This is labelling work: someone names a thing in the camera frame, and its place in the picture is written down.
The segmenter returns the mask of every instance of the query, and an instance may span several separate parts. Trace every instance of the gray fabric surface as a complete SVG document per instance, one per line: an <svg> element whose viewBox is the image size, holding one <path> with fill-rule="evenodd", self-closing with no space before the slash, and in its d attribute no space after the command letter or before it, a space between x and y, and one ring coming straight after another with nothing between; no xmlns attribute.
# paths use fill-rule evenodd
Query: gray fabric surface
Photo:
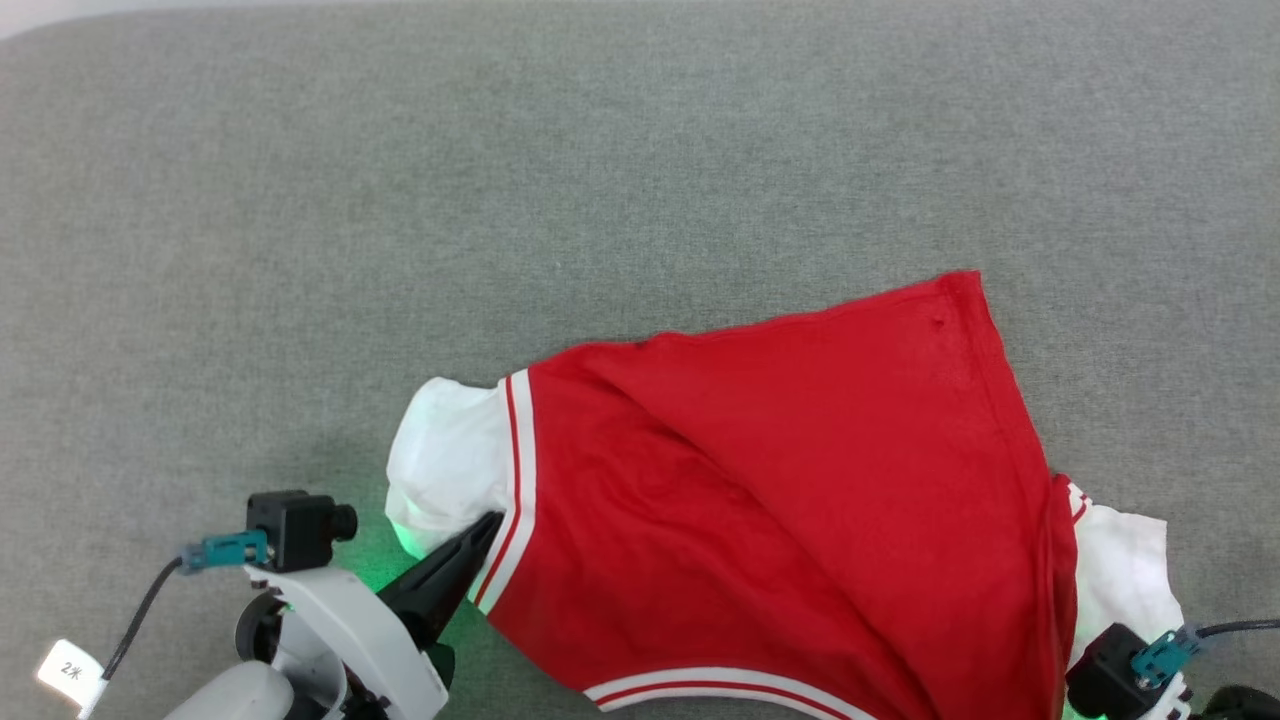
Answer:
<svg viewBox="0 0 1280 720"><path fill-rule="evenodd" d="M252 491L380 518L413 389L980 268L1051 464L1170 524L1189 618L1280 614L1280 4L183 12L0 44L0 696L105 657ZM161 716L251 592L170 582L101 706ZM443 717L594 717L471 609ZM1280 637L1202 693L1280 692ZM992 698L1000 716L998 698ZM617 717L794 717L735 701Z"/></svg>

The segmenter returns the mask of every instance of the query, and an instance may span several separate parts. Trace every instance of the teal connector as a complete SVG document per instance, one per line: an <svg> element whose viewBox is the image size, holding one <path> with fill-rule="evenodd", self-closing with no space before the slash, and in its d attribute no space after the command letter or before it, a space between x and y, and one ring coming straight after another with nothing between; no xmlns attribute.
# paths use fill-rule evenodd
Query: teal connector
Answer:
<svg viewBox="0 0 1280 720"><path fill-rule="evenodd" d="M182 550L182 574L195 575L206 568L261 565L268 559L266 533L247 530L234 536L210 536Z"/></svg>
<svg viewBox="0 0 1280 720"><path fill-rule="evenodd" d="M1133 656L1133 670L1138 674L1138 687L1143 689L1164 687L1174 675L1199 655L1201 637L1193 625L1169 630L1147 650Z"/></svg>

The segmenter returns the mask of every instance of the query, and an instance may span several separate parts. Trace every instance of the white label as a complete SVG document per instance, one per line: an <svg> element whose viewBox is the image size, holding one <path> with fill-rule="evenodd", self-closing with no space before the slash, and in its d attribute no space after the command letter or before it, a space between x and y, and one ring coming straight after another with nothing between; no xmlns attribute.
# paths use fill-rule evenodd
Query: white label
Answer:
<svg viewBox="0 0 1280 720"><path fill-rule="evenodd" d="M54 643L54 650L49 651L49 656L36 671L36 678L81 706L82 720L93 711L97 698L106 688L102 666L92 655L68 639Z"/></svg>

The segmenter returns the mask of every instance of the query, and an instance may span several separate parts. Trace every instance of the white sleeve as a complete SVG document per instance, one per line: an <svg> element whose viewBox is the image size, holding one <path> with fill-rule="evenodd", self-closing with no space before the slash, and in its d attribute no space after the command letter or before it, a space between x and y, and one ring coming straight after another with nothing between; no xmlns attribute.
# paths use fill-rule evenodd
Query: white sleeve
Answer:
<svg viewBox="0 0 1280 720"><path fill-rule="evenodd" d="M424 557L490 510L509 512L506 393L434 378L413 396L387 461L387 516Z"/></svg>
<svg viewBox="0 0 1280 720"><path fill-rule="evenodd" d="M1164 520L1117 512L1094 505L1071 486L1071 510L1076 515L1075 568L1079 612L1071 643L1074 665L1084 648L1112 623L1123 623L1142 639L1155 642L1184 623L1183 609L1169 587L1165 561ZM1170 711L1190 715L1178 696L1187 689L1179 673L1170 680L1160 703L1140 720L1165 720Z"/></svg>

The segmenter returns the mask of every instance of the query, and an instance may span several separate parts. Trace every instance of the white and red stripe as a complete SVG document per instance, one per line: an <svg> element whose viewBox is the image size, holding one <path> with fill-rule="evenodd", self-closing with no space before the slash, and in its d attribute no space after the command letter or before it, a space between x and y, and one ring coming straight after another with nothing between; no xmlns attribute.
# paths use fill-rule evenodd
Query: white and red stripe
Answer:
<svg viewBox="0 0 1280 720"><path fill-rule="evenodd" d="M1068 483L1066 489L1071 501L1071 521L1079 523L1089 507L1093 507L1093 501L1075 483Z"/></svg>
<svg viewBox="0 0 1280 720"><path fill-rule="evenodd" d="M511 507L498 529L498 539L489 550L484 566L472 585L471 602L485 615L502 597L520 559L534 537L538 507L538 450L534 441L534 400L529 388L529 370L521 370L504 382L507 419L511 427Z"/></svg>
<svg viewBox="0 0 1280 720"><path fill-rule="evenodd" d="M617 710L660 697L728 697L772 702L820 720L876 720L813 685L737 667L681 667L645 673L588 688L585 694L600 710Z"/></svg>

